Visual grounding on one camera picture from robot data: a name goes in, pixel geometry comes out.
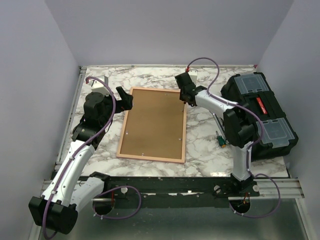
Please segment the pink picture frame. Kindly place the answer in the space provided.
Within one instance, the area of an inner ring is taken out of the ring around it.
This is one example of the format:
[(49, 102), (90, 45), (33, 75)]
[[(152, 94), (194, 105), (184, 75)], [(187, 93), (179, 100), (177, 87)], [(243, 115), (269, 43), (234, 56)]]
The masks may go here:
[(177, 89), (132, 87), (133, 107), (124, 116), (116, 156), (183, 164), (187, 106)]

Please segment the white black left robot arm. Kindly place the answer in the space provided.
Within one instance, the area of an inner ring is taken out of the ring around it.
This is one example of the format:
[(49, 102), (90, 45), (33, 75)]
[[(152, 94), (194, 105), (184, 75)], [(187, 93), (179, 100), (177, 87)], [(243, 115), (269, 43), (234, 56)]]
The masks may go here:
[(107, 88), (93, 90), (86, 96), (84, 114), (73, 129), (72, 142), (64, 162), (41, 197), (34, 196), (29, 201), (32, 218), (37, 226), (42, 227), (46, 240), (53, 238), (48, 230), (52, 230), (54, 235), (69, 234), (79, 212), (94, 196), (104, 198), (110, 194), (111, 185), (95, 176), (89, 177), (78, 189), (75, 187), (85, 165), (106, 134), (106, 128), (112, 124), (114, 114), (133, 107), (132, 95), (120, 86), (116, 91), (119, 100)]

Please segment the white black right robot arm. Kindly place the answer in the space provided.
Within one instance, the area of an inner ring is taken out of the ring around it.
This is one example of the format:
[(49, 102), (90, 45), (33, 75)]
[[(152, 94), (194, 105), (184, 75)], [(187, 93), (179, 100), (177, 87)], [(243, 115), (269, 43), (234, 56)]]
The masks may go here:
[(222, 118), (224, 136), (232, 145), (233, 170), (230, 191), (241, 196), (248, 190), (253, 181), (251, 174), (252, 144), (251, 137), (255, 127), (244, 124), (240, 118), (238, 104), (208, 92), (202, 85), (196, 86), (188, 72), (175, 76), (175, 81), (180, 89), (179, 99), (192, 107), (201, 107)]

